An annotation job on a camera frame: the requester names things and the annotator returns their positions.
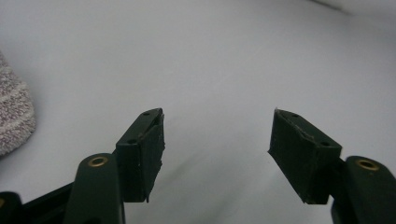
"gray towel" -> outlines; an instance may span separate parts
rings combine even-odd
[[[0,156],[22,145],[35,130],[35,111],[26,83],[0,51]]]

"white surface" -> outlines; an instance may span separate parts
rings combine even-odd
[[[344,11],[375,26],[396,32],[396,1],[340,0]]]
[[[0,1],[0,49],[37,129],[0,160],[28,202],[165,113],[163,168],[128,223],[332,223],[266,153],[275,107],[395,174],[396,34],[305,1]]]

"screw hole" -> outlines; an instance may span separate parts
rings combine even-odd
[[[330,146],[330,144],[329,144],[328,142],[321,142],[321,144],[322,144],[323,146],[325,146],[325,147],[329,147],[329,146]]]
[[[373,163],[372,161],[366,161],[366,160],[359,160],[356,161],[356,163],[361,167],[366,170],[371,170],[371,171],[377,171],[379,170],[379,167]]]
[[[0,198],[0,208],[6,203],[6,200]]]
[[[95,157],[88,162],[88,165],[91,167],[98,167],[98,166],[105,165],[105,163],[107,161],[108,161],[108,158],[106,158],[106,157]]]

